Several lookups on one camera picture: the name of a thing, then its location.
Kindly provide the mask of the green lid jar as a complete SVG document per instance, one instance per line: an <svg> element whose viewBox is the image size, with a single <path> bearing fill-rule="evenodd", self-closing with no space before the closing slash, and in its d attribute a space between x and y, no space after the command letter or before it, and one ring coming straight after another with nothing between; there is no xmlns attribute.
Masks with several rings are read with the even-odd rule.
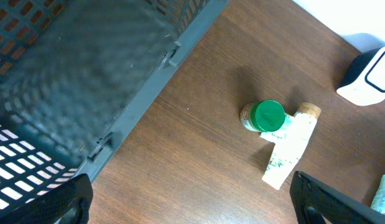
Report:
<svg viewBox="0 0 385 224"><path fill-rule="evenodd" d="M275 100L246 104L240 112L241 124L254 132L273 132L282 127L286 118L283 106Z"/></svg>

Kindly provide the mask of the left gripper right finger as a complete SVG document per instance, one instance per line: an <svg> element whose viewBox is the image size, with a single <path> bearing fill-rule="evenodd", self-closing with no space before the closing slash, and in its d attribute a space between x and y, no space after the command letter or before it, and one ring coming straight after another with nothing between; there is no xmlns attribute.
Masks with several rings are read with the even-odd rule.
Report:
<svg viewBox="0 0 385 224"><path fill-rule="evenodd" d="M385 215L302 171L294 172L290 197L299 223L385 224Z"/></svg>

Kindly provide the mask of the teal wet wipes pack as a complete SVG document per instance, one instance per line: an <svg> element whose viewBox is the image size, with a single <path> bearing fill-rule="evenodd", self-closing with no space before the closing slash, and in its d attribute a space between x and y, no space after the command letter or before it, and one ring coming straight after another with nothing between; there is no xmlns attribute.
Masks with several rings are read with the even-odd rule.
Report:
<svg viewBox="0 0 385 224"><path fill-rule="evenodd" d="M371 208L385 215L385 174L381 178L379 187L371 203Z"/></svg>

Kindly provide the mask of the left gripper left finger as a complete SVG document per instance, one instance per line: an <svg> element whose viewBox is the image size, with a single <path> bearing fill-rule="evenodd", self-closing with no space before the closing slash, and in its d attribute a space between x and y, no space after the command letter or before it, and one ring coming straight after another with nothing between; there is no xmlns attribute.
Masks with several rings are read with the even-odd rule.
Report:
<svg viewBox="0 0 385 224"><path fill-rule="evenodd" d="M0 223L88 223L93 189L80 174L43 196L0 216Z"/></svg>

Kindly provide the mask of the white barcode scanner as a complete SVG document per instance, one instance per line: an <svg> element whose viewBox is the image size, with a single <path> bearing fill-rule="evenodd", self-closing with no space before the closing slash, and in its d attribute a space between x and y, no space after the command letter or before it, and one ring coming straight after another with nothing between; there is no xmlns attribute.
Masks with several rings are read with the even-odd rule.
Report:
<svg viewBox="0 0 385 224"><path fill-rule="evenodd" d="M336 92L358 106L374 105L385 100L385 47L357 56Z"/></svg>

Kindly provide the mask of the white tube with cork cap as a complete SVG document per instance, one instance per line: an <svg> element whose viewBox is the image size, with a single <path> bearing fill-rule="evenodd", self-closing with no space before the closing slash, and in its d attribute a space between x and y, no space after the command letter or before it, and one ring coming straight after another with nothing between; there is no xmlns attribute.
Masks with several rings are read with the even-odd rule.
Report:
<svg viewBox="0 0 385 224"><path fill-rule="evenodd" d="M287 137L275 144L262 177L274 189L280 189L303 156L321 112L318 106L303 102L293 115Z"/></svg>

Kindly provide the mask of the grey plastic mesh basket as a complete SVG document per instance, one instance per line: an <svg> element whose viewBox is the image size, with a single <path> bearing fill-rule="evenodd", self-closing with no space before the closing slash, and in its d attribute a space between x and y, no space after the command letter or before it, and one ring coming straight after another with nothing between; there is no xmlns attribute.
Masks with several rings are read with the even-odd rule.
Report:
<svg viewBox="0 0 385 224"><path fill-rule="evenodd" d="M0 217L96 179L225 7L0 0Z"/></svg>

